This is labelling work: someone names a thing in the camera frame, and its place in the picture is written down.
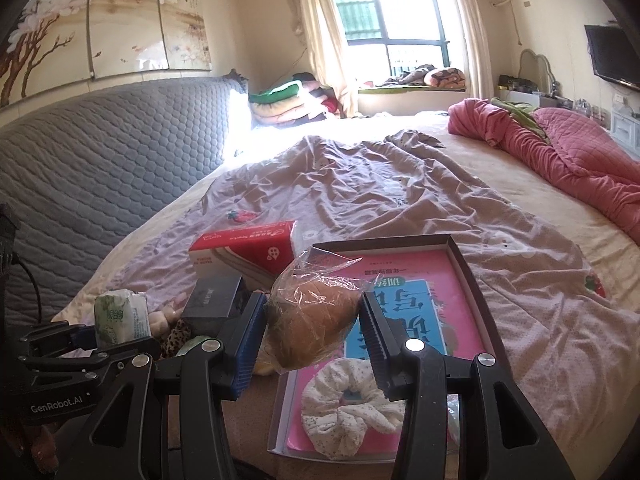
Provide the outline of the green tissue pack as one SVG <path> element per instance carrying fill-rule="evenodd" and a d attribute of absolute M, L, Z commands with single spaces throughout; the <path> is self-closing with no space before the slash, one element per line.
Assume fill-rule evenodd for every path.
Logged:
<path fill-rule="evenodd" d="M 151 336 L 148 303 L 129 289 L 104 292 L 94 300 L 94 329 L 99 349 Z"/>

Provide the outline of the white floral scrunchie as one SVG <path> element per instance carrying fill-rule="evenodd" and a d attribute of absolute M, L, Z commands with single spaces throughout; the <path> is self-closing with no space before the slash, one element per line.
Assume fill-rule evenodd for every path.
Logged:
<path fill-rule="evenodd" d="M 398 434 L 406 404 L 388 400 L 368 360 L 335 359 L 305 386 L 300 420 L 314 449 L 330 460 L 355 456 L 369 430 Z"/>

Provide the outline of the orange sponge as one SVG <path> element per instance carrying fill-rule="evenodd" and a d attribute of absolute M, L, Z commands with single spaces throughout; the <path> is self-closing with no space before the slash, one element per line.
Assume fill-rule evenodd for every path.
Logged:
<path fill-rule="evenodd" d="M 372 288 L 356 271 L 360 261 L 311 247 L 286 267 L 270 290 L 255 373 L 301 370 L 341 348 Z"/>

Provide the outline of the cream plush bear toy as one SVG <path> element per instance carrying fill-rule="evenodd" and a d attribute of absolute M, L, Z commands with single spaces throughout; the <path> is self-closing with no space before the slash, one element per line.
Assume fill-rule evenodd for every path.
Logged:
<path fill-rule="evenodd" d="M 167 301 L 163 307 L 149 314 L 149 326 L 154 339 L 162 342 L 168 335 L 171 326 L 182 318 L 182 312 L 186 307 L 186 293 L 182 292 L 175 298 Z"/>

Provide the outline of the dark shallow tray box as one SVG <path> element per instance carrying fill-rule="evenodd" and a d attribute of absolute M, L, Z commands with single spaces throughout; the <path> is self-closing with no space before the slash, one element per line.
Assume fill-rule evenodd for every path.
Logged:
<path fill-rule="evenodd" d="M 373 285 L 386 318 L 398 320 L 407 335 L 421 339 L 446 356 L 472 361 L 487 352 L 510 372 L 502 341 L 480 286 L 451 235 L 370 238 L 317 244 L 345 257 L 359 257 L 356 271 Z M 324 362 L 281 376 L 268 439 L 268 452 L 329 463 L 303 430 L 300 398 L 311 378 L 329 362 L 368 360 L 359 321 L 337 352 Z M 398 434 L 369 430 L 360 450 L 345 464 L 391 463 Z"/>

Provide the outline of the dark blue square box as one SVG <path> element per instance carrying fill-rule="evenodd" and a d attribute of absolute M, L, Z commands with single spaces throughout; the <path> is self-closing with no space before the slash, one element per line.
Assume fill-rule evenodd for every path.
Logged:
<path fill-rule="evenodd" d="M 238 272 L 199 278 L 181 319 L 193 336 L 215 337 L 229 318 L 242 314 L 249 296 L 244 278 Z"/>

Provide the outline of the pink Chinese workbook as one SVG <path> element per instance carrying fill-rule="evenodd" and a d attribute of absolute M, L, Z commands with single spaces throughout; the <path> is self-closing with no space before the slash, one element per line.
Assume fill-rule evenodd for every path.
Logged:
<path fill-rule="evenodd" d="M 374 282 L 386 318 L 401 322 L 408 337 L 466 360 L 494 350 L 484 299 L 472 293 L 474 276 L 452 249 L 365 252 L 343 273 Z M 325 463 L 394 460 L 404 407 L 375 387 L 358 325 L 326 362 L 296 370 L 280 385 L 273 452 Z"/>

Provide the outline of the grey quilted headboard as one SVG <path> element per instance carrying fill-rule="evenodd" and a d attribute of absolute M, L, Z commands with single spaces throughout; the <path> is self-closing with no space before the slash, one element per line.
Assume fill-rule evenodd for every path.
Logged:
<path fill-rule="evenodd" d="M 216 170 L 251 125 L 238 73 L 106 88 L 5 125 L 1 200 L 21 223 L 6 324 L 61 312 L 121 240 Z"/>

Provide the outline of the red white tissue box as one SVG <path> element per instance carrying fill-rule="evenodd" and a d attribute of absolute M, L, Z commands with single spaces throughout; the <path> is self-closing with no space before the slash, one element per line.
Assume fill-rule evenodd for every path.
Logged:
<path fill-rule="evenodd" d="M 295 221 L 207 232 L 189 248 L 198 278 L 212 278 L 228 266 L 251 289 L 270 289 L 297 254 Z"/>

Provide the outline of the pink quilted comforter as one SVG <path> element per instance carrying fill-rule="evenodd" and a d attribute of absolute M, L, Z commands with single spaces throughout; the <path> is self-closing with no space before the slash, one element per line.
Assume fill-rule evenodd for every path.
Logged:
<path fill-rule="evenodd" d="M 448 110 L 448 131 L 504 151 L 639 240 L 639 163 L 593 120 L 543 107 L 527 128 L 496 100 L 465 99 Z"/>

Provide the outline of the white drawer cabinet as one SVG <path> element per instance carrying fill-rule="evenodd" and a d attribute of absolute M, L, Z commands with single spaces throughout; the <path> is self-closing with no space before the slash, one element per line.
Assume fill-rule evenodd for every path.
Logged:
<path fill-rule="evenodd" d="M 613 112 L 611 136 L 632 158 L 640 158 L 640 124 L 637 118 Z"/>

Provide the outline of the bedding pile on windowsill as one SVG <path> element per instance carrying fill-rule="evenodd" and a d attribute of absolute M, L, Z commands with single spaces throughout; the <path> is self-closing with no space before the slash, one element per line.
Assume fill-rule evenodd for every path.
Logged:
<path fill-rule="evenodd" d="M 391 76 L 383 82 L 388 86 L 417 86 L 442 90 L 464 90 L 465 74 L 454 67 L 435 67 L 431 64 L 420 65 L 413 70 L 405 70 L 400 75 Z"/>

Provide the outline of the vanity mirror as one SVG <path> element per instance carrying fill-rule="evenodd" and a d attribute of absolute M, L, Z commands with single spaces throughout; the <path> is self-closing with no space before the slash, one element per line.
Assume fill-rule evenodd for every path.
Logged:
<path fill-rule="evenodd" d="M 537 91 L 545 96 L 558 96 L 561 85 L 553 75 L 550 62 L 542 54 L 532 49 L 524 49 L 520 54 L 518 78 L 527 79 L 536 84 Z"/>

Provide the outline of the cream window curtain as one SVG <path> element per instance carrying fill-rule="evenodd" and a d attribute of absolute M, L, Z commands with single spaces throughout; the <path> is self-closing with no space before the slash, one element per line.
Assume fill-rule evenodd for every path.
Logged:
<path fill-rule="evenodd" d="M 300 18 L 312 71 L 334 90 L 342 115 L 358 114 L 358 90 L 348 65 L 348 43 L 333 0 L 299 0 Z"/>

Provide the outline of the black wall television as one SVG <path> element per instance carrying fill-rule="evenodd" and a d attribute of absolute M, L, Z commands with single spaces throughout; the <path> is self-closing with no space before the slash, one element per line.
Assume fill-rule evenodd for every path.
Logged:
<path fill-rule="evenodd" d="M 640 60 L 623 29 L 586 25 L 585 32 L 593 73 L 613 84 L 639 90 Z"/>

